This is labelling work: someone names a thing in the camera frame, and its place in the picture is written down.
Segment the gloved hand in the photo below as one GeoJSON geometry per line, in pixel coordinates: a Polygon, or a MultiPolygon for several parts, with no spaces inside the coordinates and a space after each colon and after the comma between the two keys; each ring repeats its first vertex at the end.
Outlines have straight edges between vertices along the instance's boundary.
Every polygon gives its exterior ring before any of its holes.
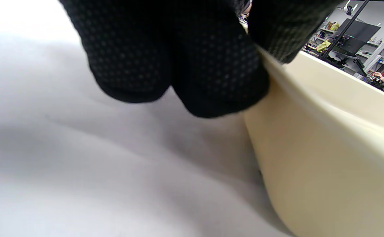
{"type": "Polygon", "coordinates": [[[255,43],[289,63],[341,2],[254,0],[248,36],[237,14],[249,0],[60,1],[106,94],[151,102],[172,86],[204,118],[244,110],[267,94],[255,43]]]}

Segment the cream plastic container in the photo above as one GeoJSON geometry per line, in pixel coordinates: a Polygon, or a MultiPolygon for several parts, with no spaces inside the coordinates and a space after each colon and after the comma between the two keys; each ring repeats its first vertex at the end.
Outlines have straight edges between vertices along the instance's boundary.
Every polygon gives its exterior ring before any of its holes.
{"type": "Polygon", "coordinates": [[[298,237],[384,237],[384,93],[301,52],[244,113],[271,202],[298,237]]]}

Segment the white wall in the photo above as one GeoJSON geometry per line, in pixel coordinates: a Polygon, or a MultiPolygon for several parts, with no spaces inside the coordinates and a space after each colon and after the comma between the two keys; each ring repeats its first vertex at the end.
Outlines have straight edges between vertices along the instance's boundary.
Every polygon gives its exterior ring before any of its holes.
{"type": "MultiPolygon", "coordinates": [[[[359,5],[358,7],[360,7],[362,3],[363,1],[351,1],[350,5],[355,6],[356,4],[358,4],[359,5]]],[[[346,18],[350,18],[350,16],[336,9],[328,20],[336,21],[341,25],[346,18]]],[[[375,34],[374,37],[377,37],[377,40],[379,40],[380,38],[384,38],[384,2],[370,1],[366,5],[366,7],[363,9],[363,11],[360,13],[358,18],[372,25],[377,25],[378,23],[382,23],[382,25],[380,26],[381,29],[375,34]]]]}

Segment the glove finger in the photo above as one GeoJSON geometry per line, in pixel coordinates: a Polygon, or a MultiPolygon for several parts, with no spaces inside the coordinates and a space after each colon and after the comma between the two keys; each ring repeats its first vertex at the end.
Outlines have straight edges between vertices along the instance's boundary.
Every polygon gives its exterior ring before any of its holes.
{"type": "Polygon", "coordinates": [[[197,117],[242,111],[269,87],[259,53],[225,0],[166,0],[175,92],[197,117]]]}
{"type": "Polygon", "coordinates": [[[61,0],[101,89],[125,102],[158,99],[172,81],[172,63],[150,1],[61,0]]]}

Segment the computer monitor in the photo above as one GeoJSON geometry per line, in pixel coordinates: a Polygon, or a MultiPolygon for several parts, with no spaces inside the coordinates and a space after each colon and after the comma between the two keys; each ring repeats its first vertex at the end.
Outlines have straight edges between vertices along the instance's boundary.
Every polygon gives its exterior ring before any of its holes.
{"type": "MultiPolygon", "coordinates": [[[[341,31],[349,22],[350,19],[346,19],[344,23],[338,28],[337,34],[341,33],[341,31]]],[[[345,32],[343,38],[340,40],[341,43],[339,43],[337,46],[351,54],[356,54],[379,29],[379,26],[363,23],[360,21],[354,21],[345,32]]]]}
{"type": "MultiPolygon", "coordinates": [[[[337,32],[341,32],[344,27],[350,22],[350,19],[346,19],[344,23],[338,28],[337,32]]],[[[358,39],[363,42],[368,42],[372,36],[380,30],[379,26],[363,23],[360,21],[354,21],[353,24],[347,29],[345,35],[358,39]]]]}

